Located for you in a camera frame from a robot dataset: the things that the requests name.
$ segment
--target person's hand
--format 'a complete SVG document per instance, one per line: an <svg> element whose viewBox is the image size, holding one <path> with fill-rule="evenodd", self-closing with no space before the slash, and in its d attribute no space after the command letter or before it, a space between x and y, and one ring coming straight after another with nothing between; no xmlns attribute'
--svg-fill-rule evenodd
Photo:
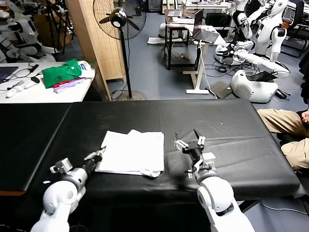
<svg viewBox="0 0 309 232"><path fill-rule="evenodd" d="M301 114L301 119L304 123L309 123L309 111L305 111Z"/></svg>

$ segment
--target khaki pants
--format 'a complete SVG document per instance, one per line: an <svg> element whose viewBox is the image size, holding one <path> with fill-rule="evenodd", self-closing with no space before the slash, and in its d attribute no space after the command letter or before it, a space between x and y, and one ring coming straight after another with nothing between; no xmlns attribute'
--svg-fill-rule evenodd
<svg viewBox="0 0 309 232"><path fill-rule="evenodd" d="M257 111L271 133L289 133L305 136L300 142L281 147L294 170L309 168L309 130L304 127L297 113L287 110L262 109Z"/></svg>

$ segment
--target black desk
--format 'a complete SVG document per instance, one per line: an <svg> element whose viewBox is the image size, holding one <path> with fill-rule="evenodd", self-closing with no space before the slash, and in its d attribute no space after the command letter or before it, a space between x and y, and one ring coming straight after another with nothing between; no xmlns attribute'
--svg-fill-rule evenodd
<svg viewBox="0 0 309 232"><path fill-rule="evenodd" d="M179 189L172 178L189 167L174 148L174 133L194 139L193 128L206 135L204 151L215 154L217 172L231 183L238 201L305 193L251 103L242 99L73 103L29 192L43 193L47 186L42 182L52 178L49 167L56 161L68 157L74 166L81 165L83 157L100 147L107 130L136 129L164 133L164 173L156 179L94 173L84 197L96 205L197 202L194 179Z"/></svg>

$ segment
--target blue floor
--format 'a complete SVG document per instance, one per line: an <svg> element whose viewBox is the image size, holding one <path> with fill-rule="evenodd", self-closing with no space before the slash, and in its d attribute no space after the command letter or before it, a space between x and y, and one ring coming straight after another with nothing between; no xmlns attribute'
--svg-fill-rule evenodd
<svg viewBox="0 0 309 232"><path fill-rule="evenodd" d="M183 75L180 70L168 71L162 63L163 45L148 45L149 37L157 37L159 33L159 25L164 22L164 16L151 13L147 14L146 25L141 33L131 39L130 43L130 78L133 90L143 92L148 100L167 100L167 99L213 99L214 96L209 95L187 95L186 89L192 88L192 81L190 76ZM67 46L66 54L59 55L59 60L67 60L74 56L80 56L80 48L78 42L73 42L71 46ZM213 52L215 47L209 48L207 54L206 64L214 62ZM196 57L196 46L190 45L188 48L185 46L174 45L173 51L176 53L185 53L191 56L191 62L194 62ZM291 94L289 101L280 100L274 97L267 104L254 104L256 109L260 108L276 108L286 109L292 111L304 110L306 105L300 97L300 84L303 82L302 74L298 71L298 63L300 58L289 57L280 54L278 60L284 63L290 70L291 74L285 78L276 80L279 88ZM177 59L177 62L185 62L187 60ZM206 73L208 75L219 76L216 70L208 66ZM208 80L210 84L217 81L229 83L231 76L224 75L222 77L210 77ZM125 85L122 81L110 81L108 83L110 92L117 89L122 89ZM205 88L206 81L203 80L201 89ZM300 200L295 199L265 199L264 204L274 208L291 208L305 211ZM273 211L258 204L246 213L251 221L256 232L308 232L309 231L309 218L308 216L290 212L290 211Z"/></svg>

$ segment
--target laptop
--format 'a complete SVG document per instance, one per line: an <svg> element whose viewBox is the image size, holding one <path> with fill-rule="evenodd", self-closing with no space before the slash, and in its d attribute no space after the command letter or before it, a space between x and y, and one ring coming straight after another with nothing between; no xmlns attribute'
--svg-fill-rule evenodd
<svg viewBox="0 0 309 232"><path fill-rule="evenodd" d="M170 11L168 17L181 17L182 15L182 11Z"/></svg>
<svg viewBox="0 0 309 232"><path fill-rule="evenodd" d="M203 22L204 9L198 11L194 18L193 38L197 41L213 44L219 37L219 33L201 29Z"/></svg>
<svg viewBox="0 0 309 232"><path fill-rule="evenodd" d="M6 79L12 75L18 69L17 66L12 67L0 67L0 84L5 82Z"/></svg>

